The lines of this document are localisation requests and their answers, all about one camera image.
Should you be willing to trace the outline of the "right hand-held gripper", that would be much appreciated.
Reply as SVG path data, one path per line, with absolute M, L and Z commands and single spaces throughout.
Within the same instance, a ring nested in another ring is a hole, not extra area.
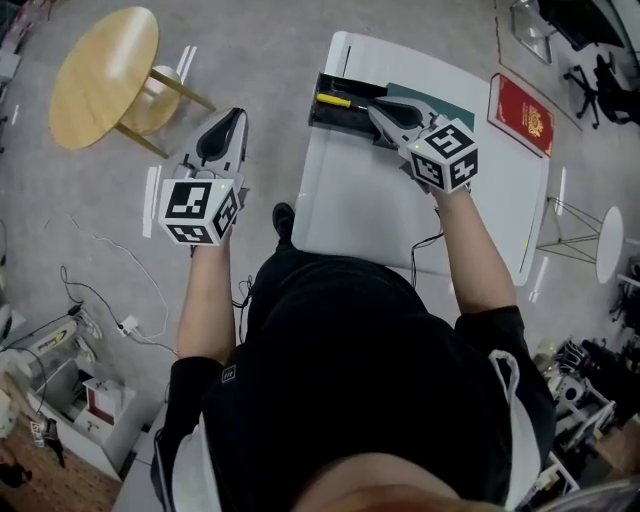
M 438 113 L 420 99 L 401 96 L 374 99 L 368 114 L 386 141 L 397 147 L 409 176 L 421 185 L 451 194 L 478 174 L 478 145 L 460 119 L 415 129 L 430 126 Z

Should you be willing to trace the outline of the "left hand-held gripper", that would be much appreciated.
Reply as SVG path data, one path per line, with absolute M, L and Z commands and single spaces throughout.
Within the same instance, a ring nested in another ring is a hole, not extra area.
M 248 116 L 238 107 L 213 114 L 187 138 L 159 196 L 157 222 L 175 244 L 220 246 L 226 240 L 248 192 L 244 176 L 227 169 L 241 167 L 247 139 Z

